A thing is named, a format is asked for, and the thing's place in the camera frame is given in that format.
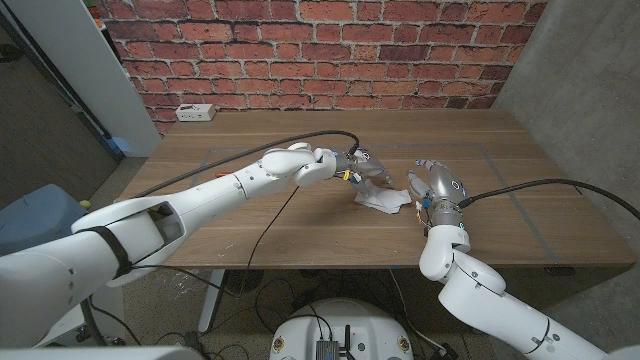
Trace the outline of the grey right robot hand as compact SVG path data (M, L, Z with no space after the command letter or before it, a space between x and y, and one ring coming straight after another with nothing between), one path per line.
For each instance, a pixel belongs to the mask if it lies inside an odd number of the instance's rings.
M464 228L459 203L466 199L466 189L460 178L435 160L417 160L416 165L427 170L428 179L422 180L412 169L407 177L412 194L429 215L429 224Z

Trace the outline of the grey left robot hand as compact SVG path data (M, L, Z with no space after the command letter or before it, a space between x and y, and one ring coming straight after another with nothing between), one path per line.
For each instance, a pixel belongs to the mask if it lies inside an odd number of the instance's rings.
M357 148L353 154L333 152L336 158L337 177L359 184L369 178L383 179L388 185L392 177L381 161L365 148Z

